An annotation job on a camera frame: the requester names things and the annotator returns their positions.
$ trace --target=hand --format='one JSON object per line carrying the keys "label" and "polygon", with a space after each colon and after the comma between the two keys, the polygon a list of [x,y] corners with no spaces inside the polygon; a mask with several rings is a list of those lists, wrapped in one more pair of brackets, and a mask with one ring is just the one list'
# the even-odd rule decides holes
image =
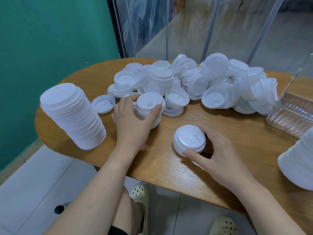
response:
{"label": "hand", "polygon": [[229,138],[207,126],[198,127],[212,141],[214,153],[211,159],[208,159],[194,151],[185,150],[183,154],[186,157],[201,166],[214,180],[232,192],[235,189],[242,189],[247,182],[255,181]]}
{"label": "hand", "polygon": [[144,120],[138,119],[133,112],[133,102],[135,102],[140,94],[131,95],[122,98],[118,104],[114,106],[112,114],[113,121],[117,127],[117,143],[115,149],[123,149],[127,152],[129,158],[124,158],[126,162],[131,163],[140,148],[147,141],[152,124],[159,116],[162,105],[156,105]]}

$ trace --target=teal wall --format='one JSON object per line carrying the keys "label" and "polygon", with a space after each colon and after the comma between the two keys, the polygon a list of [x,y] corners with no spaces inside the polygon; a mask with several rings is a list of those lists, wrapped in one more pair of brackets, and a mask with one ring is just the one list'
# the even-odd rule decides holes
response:
{"label": "teal wall", "polygon": [[119,58],[106,0],[0,0],[0,170],[36,138],[39,97]]}

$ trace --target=person's left forearm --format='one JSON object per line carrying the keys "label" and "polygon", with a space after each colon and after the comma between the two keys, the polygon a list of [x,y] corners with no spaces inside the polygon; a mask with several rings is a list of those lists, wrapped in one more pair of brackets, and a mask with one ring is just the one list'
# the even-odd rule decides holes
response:
{"label": "person's left forearm", "polygon": [[131,163],[119,158],[127,153],[123,148],[115,149],[88,186],[59,216],[45,235],[107,234],[114,220]]}

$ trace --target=wooden table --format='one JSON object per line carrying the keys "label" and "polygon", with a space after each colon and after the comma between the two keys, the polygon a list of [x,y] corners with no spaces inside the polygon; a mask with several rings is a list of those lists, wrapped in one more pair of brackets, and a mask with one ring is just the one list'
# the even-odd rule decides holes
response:
{"label": "wooden table", "polygon": [[[71,82],[84,90],[90,101],[107,94],[114,83],[113,76],[126,64],[138,62],[152,64],[152,59],[117,59],[84,68],[65,78],[60,83]],[[291,75],[267,72],[268,77],[278,80],[281,93]],[[312,94],[306,80],[299,88]],[[35,128],[39,138],[50,149],[101,167],[116,144],[116,127],[111,113],[100,115],[107,131],[104,142],[95,149],[81,150],[42,110],[38,107]],[[228,110],[205,108],[201,101],[190,101],[181,116],[169,118],[162,115],[161,123],[151,130],[148,148],[141,151],[132,163],[128,176],[177,191],[228,209],[246,213],[245,208],[229,190],[216,183],[206,172],[174,151],[172,140],[178,127],[186,124],[208,125],[235,144],[239,155],[253,176],[264,185],[292,218],[307,232],[313,234],[313,192],[292,184],[280,172],[277,157],[295,144],[296,138],[265,123],[260,114],[243,115]]]}

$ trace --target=transparent plastic box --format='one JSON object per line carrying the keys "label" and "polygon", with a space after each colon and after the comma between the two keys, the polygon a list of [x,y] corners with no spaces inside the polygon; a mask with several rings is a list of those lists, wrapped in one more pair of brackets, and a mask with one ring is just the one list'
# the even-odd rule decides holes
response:
{"label": "transparent plastic box", "polygon": [[313,54],[292,77],[266,122],[296,138],[313,126]]}

